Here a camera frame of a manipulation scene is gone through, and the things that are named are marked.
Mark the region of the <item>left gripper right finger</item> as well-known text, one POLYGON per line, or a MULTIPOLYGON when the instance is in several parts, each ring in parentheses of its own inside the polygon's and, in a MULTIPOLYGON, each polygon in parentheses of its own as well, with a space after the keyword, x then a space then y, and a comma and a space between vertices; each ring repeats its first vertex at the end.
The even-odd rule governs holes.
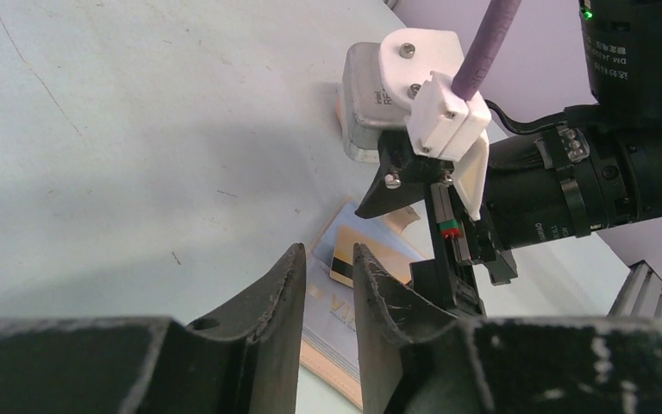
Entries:
POLYGON ((353 250, 366 413, 662 413, 662 324, 462 317, 353 250))

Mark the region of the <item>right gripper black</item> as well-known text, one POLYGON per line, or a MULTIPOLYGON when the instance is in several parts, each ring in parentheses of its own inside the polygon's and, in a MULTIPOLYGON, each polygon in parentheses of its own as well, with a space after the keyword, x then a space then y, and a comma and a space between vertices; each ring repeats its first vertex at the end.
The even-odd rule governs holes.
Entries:
POLYGON ((378 171, 356 216, 372 219, 424 200, 434 257, 410 265, 410 287, 457 317, 484 317, 474 267, 485 267, 494 286, 518 277, 489 212, 471 218, 453 185, 444 181, 452 162, 416 154, 406 132, 384 131, 378 156, 378 171))

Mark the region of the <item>black VIP card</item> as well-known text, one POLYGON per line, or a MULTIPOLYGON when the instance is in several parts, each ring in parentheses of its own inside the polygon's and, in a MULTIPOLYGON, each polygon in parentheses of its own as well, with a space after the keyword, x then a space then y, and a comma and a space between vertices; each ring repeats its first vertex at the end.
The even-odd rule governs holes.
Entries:
POLYGON ((329 276, 315 257, 307 265, 303 338, 337 367, 359 378, 353 290, 329 276))

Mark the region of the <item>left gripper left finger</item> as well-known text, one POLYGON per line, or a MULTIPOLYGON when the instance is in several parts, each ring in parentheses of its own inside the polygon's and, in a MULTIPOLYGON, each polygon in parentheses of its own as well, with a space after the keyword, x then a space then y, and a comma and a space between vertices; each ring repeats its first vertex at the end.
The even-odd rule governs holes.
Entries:
POLYGON ((0 413, 292 413, 306 252, 186 325, 0 319, 0 413))

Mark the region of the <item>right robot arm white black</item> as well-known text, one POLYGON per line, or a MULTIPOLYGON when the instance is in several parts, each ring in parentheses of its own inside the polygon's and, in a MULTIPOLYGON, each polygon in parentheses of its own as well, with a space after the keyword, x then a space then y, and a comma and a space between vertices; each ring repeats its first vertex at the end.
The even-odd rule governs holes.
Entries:
POLYGON ((380 166, 356 213, 423 201, 434 248, 412 288, 441 309, 483 313, 473 268, 518 275, 515 248, 662 217, 662 1, 578 5, 592 104, 517 122, 480 94, 519 9, 493 1, 467 52, 452 31, 405 28, 378 50, 405 112, 383 127, 380 166))

